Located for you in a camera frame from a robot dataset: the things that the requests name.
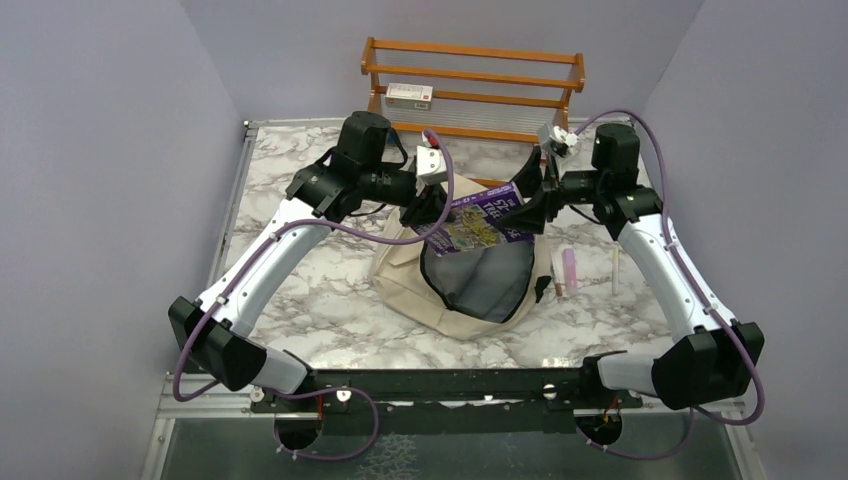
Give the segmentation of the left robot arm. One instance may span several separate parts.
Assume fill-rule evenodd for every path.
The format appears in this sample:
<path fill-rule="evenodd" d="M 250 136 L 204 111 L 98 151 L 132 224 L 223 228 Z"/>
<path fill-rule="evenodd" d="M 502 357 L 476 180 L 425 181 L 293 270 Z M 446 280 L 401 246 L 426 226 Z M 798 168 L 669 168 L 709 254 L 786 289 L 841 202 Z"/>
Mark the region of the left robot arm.
<path fill-rule="evenodd" d="M 392 129 L 383 116 L 355 111 L 345 119 L 335 145 L 298 173 L 261 234 L 216 282 L 190 300 L 177 297 L 168 318 L 181 348 L 172 394 L 190 401 L 219 384 L 237 391 L 247 385 L 276 390 L 285 407 L 298 411 L 313 401 L 309 365 L 288 351 L 270 350 L 249 336 L 285 279 L 300 261 L 332 232 L 344 232 L 392 246 L 425 241 L 449 216 L 455 181 L 451 154 L 431 128 L 422 132 L 431 157 L 442 159 L 446 198 L 442 207 L 427 207 L 427 229 L 410 238 L 381 237 L 343 224 L 364 200 L 406 209 L 419 200 L 419 174 L 401 164 L 384 164 L 383 149 Z M 185 364 L 195 362 L 213 376 L 211 385 L 192 393 L 180 390 Z"/>

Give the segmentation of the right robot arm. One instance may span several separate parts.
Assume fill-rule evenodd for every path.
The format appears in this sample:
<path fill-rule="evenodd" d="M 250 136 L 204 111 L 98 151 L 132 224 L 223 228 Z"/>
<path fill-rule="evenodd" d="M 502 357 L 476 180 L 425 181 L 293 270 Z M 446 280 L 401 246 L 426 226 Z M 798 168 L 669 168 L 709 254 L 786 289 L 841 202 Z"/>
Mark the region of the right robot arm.
<path fill-rule="evenodd" d="M 600 407 L 617 390 L 647 394 L 673 409 L 757 393 L 755 375 L 765 338 L 754 322 L 741 323 L 707 286 L 688 256 L 659 194 L 638 181 L 640 138 L 626 124 L 595 131 L 591 167 L 563 172 L 559 160 L 575 134 L 547 123 L 531 157 L 514 176 L 525 205 L 504 215 L 501 226 L 541 234 L 565 207 L 589 205 L 596 221 L 632 259 L 653 291 L 673 344 L 650 356 L 613 352 L 587 359 L 577 380 L 579 398 Z"/>

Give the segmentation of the cream canvas backpack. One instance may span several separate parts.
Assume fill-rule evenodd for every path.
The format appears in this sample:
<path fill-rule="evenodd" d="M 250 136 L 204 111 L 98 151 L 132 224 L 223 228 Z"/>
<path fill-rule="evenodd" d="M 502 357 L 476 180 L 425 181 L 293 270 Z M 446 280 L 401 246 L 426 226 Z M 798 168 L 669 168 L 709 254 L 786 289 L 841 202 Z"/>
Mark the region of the cream canvas backpack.
<path fill-rule="evenodd" d="M 552 281 L 550 246 L 533 242 L 437 256 L 425 243 L 381 245 L 370 277 L 390 309 L 459 340 L 508 330 Z"/>

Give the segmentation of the purple Griffiths Denton book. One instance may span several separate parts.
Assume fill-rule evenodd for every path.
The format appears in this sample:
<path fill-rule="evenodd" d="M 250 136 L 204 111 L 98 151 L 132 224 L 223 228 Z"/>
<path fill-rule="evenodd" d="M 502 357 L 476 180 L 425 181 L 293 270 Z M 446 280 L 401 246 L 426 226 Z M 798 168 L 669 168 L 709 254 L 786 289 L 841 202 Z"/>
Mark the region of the purple Griffiths Denton book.
<path fill-rule="evenodd" d="M 485 188 L 459 175 L 454 180 L 450 217 L 424 243 L 439 256 L 470 252 L 500 245 L 533 242 L 532 233 L 499 225 L 508 213 L 524 205 L 513 182 Z"/>

